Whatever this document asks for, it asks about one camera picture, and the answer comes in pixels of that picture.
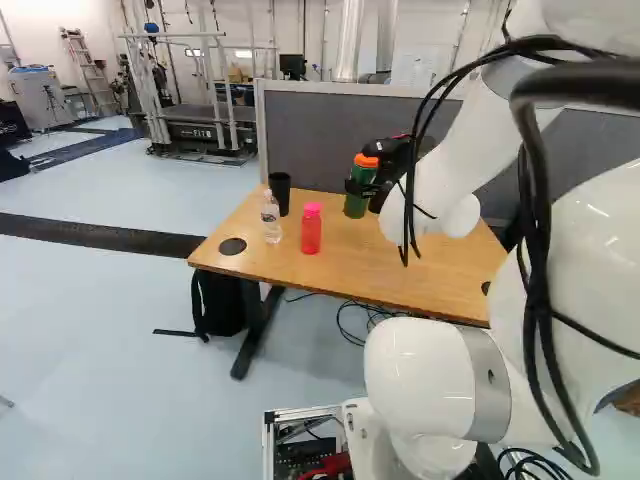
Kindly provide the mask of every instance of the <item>floor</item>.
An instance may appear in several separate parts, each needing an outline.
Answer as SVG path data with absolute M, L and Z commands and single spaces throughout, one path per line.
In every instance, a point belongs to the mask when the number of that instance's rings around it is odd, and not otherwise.
M 91 126 L 128 125 L 115 117 Z M 18 150 L 86 135 L 41 136 Z M 207 235 L 258 184 L 255 161 L 164 160 L 145 155 L 146 144 L 0 184 L 0 211 Z M 0 406 L 0 478 L 258 479 L 264 410 L 364 392 L 362 350 L 335 325 L 339 299 L 282 302 L 259 360 L 236 382 L 229 369 L 241 337 L 203 345 L 151 334 L 192 326 L 183 260 L 0 236 L 0 265 L 0 394 L 16 402 Z M 345 314 L 345 327 L 364 335 L 362 315 Z M 603 478 L 637 476 L 629 436 L 638 438 L 640 422 L 607 409 L 592 432 Z

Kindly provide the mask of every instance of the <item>gray partition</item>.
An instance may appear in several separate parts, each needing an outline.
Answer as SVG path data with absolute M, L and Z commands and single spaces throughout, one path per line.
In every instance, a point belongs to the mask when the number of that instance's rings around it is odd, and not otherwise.
M 344 191 L 354 155 L 377 137 L 411 128 L 419 98 L 264 92 L 270 172 L 291 174 L 299 188 Z M 447 100 L 429 134 L 441 140 L 461 101 Z M 554 198 L 583 181 L 640 157 L 640 118 L 567 109 L 546 129 Z M 482 215 L 500 226 L 518 204 L 515 165 L 476 192 Z

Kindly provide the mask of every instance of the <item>table leg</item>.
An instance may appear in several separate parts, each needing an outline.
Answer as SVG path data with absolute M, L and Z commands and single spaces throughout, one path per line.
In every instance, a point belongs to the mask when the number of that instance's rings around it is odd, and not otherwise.
M 233 363 L 233 367 L 231 367 L 231 378 L 242 380 L 247 376 L 253 357 L 262 344 L 265 330 L 269 326 L 271 317 L 273 317 L 284 290 L 284 287 L 273 285 L 263 302 L 260 300 L 259 283 L 251 280 L 242 280 L 242 297 L 249 332 Z
M 7 406 L 9 408 L 13 408 L 15 406 L 15 403 L 13 403 L 8 398 L 5 398 L 2 395 L 0 395 L 0 405 L 5 405 L 5 406 Z

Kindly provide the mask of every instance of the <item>cubicle divider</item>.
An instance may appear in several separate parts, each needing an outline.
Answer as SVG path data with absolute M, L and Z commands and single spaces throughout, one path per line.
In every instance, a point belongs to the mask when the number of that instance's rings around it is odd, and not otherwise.
M 425 93 L 390 85 L 258 79 L 256 117 L 263 181 L 268 172 L 285 171 L 294 187 L 344 192 L 354 155 L 375 138 L 408 132 Z M 461 99 L 455 97 L 443 103 L 428 132 L 437 142 L 446 135 L 461 105 Z M 553 198 L 639 158 L 638 132 L 640 118 L 629 113 L 581 107 L 563 111 L 544 132 Z M 507 225 L 518 206 L 515 165 L 476 194 L 485 220 L 495 227 Z

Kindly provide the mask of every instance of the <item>ceiling pipe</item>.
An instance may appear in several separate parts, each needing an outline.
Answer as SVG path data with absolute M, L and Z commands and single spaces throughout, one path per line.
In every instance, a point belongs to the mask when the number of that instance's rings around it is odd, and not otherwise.
M 353 83 L 358 80 L 358 57 L 360 56 L 364 1 L 344 0 L 342 5 L 334 82 Z
M 376 73 L 391 73 L 398 24 L 398 0 L 378 0 Z

